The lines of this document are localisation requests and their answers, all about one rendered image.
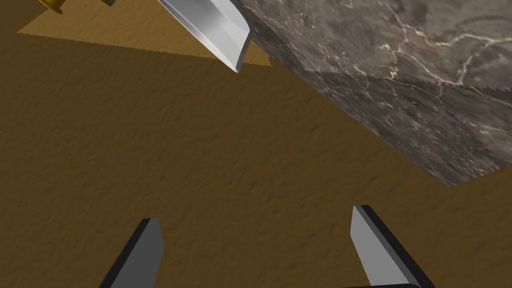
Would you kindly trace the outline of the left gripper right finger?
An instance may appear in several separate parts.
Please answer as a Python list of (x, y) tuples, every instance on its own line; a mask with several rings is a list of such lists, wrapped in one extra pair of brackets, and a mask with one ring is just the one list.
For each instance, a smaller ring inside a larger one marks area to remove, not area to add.
[(355, 205), (350, 237), (369, 286), (353, 288), (436, 288), (369, 205)]

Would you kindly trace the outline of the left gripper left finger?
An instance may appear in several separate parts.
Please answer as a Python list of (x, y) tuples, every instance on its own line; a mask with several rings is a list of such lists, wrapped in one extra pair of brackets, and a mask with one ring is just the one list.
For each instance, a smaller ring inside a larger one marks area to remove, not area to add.
[(144, 218), (98, 288), (154, 288), (164, 252), (157, 218)]

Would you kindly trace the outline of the yellow round piece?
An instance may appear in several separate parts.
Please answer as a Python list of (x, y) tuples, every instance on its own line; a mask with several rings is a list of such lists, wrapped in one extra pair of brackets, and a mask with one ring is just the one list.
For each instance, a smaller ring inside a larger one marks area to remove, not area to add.
[(46, 6), (51, 11), (61, 15), (63, 14), (63, 11), (61, 9), (61, 6), (64, 4), (66, 0), (38, 0), (40, 3), (42, 3), (44, 6)]

